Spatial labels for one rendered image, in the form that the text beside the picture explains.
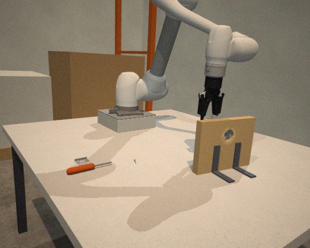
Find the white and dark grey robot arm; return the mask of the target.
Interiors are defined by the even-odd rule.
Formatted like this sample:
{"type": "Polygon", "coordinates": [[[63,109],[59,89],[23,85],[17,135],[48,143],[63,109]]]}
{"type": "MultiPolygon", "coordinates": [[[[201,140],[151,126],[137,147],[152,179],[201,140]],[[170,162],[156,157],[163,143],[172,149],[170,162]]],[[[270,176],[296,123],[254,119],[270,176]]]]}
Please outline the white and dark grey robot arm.
{"type": "Polygon", "coordinates": [[[116,107],[110,113],[117,116],[143,115],[138,110],[141,101],[155,101],[168,93],[164,74],[171,55],[181,22],[209,34],[206,44],[205,75],[211,78],[225,76],[228,61],[245,62],[253,59],[258,52],[257,42],[230,26],[216,25],[193,13],[198,0],[150,0],[165,11],[166,17],[154,54],[152,65],[142,79],[134,72],[123,72],[116,83],[116,107]]]}

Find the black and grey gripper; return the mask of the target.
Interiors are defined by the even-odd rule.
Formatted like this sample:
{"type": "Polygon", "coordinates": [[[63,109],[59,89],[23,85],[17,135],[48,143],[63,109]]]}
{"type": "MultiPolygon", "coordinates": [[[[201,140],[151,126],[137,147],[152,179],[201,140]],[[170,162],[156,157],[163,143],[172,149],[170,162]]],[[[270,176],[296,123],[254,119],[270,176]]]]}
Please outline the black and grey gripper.
{"type": "Polygon", "coordinates": [[[205,78],[205,90],[203,93],[199,93],[198,111],[201,120],[206,120],[206,112],[209,103],[212,101],[212,113],[211,119],[216,119],[216,116],[221,113],[222,101],[224,93],[220,92],[222,87],[221,78],[208,77],[205,78]],[[219,109],[219,110],[218,110],[219,109]]]}

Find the orange-handled screwdriver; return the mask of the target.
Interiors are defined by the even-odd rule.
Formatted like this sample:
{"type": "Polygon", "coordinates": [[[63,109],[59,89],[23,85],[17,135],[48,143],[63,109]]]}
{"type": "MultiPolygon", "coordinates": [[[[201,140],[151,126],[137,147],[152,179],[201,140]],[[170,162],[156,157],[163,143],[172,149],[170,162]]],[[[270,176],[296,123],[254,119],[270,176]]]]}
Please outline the orange-handled screwdriver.
{"type": "Polygon", "coordinates": [[[67,169],[66,172],[67,172],[68,175],[72,175],[72,174],[76,174],[76,173],[92,170],[92,169],[95,168],[95,166],[109,164],[109,163],[112,163],[112,162],[102,163],[102,164],[98,164],[98,165],[94,165],[92,163],[91,164],[86,164],[86,165],[81,165],[81,166],[69,168],[69,169],[67,169]]]}

